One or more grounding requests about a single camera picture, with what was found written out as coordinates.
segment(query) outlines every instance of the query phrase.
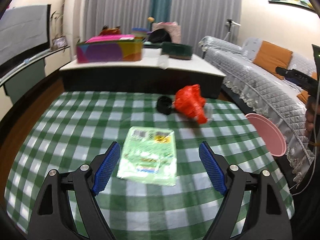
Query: orange cushion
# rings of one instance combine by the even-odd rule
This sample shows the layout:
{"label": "orange cushion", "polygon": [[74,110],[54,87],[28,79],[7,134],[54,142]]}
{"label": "orange cushion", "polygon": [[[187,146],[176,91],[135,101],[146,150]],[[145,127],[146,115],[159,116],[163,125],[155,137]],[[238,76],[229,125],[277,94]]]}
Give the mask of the orange cushion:
{"label": "orange cushion", "polygon": [[[315,80],[317,80],[318,76],[316,72],[313,72],[311,77]],[[305,105],[307,104],[308,101],[308,92],[305,90],[302,90],[302,92],[300,94],[297,95],[297,98],[299,98]]]}
{"label": "orange cushion", "polygon": [[284,77],[276,73],[276,67],[288,68],[291,57],[291,50],[263,41],[253,63],[282,80]]}

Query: gray sofa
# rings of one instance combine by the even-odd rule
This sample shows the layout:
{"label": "gray sofa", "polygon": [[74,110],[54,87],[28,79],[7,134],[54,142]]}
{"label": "gray sofa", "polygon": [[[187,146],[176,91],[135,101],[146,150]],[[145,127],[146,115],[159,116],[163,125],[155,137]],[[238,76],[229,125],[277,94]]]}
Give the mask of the gray sofa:
{"label": "gray sofa", "polygon": [[[299,184],[314,158],[308,149],[308,138],[303,135],[306,108],[296,97],[301,88],[285,79],[276,78],[252,63],[261,43],[261,39],[248,38],[240,47],[206,36],[199,45],[205,53],[204,59],[227,75],[224,85],[254,112],[269,118],[278,126],[288,146],[286,157],[293,168],[292,183]],[[313,61],[296,52],[288,66],[288,69],[293,68],[307,75],[316,71]]]}

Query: barcode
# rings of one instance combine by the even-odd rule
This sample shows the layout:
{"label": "barcode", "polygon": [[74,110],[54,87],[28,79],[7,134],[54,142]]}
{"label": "barcode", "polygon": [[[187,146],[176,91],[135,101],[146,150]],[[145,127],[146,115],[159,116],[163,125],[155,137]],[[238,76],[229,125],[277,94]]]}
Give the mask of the barcode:
{"label": "barcode", "polygon": [[139,136],[139,137],[145,137],[146,136],[146,131],[141,131],[141,130],[134,130],[133,135]]}

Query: wooden floor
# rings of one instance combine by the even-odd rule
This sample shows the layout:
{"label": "wooden floor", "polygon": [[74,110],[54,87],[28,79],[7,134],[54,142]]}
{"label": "wooden floor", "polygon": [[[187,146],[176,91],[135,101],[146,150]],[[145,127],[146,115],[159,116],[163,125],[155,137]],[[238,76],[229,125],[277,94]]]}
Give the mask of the wooden floor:
{"label": "wooden floor", "polygon": [[[0,204],[2,206],[5,207],[4,190],[7,178],[21,145],[44,111],[63,92],[64,87],[62,80],[58,79],[35,99],[30,107],[17,119],[4,139],[4,143],[0,147],[0,171],[2,174],[2,176],[0,176]],[[223,92],[220,93],[218,99],[232,102],[231,98]]]}

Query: metal screw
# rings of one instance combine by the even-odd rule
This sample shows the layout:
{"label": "metal screw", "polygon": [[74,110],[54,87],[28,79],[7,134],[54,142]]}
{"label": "metal screw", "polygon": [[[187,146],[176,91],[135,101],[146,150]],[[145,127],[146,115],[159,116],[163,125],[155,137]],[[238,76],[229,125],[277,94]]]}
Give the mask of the metal screw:
{"label": "metal screw", "polygon": [[80,167],[81,171],[87,171],[89,169],[89,165],[88,164],[84,164]]}
{"label": "metal screw", "polygon": [[54,176],[54,175],[56,175],[57,174],[57,171],[56,170],[51,170],[51,171],[49,171],[49,175],[50,176]]}
{"label": "metal screw", "polygon": [[270,176],[270,172],[267,170],[262,171],[262,174],[266,177]]}
{"label": "metal screw", "polygon": [[239,167],[237,165],[232,164],[232,165],[230,165],[230,170],[237,171],[237,170],[239,170]]}

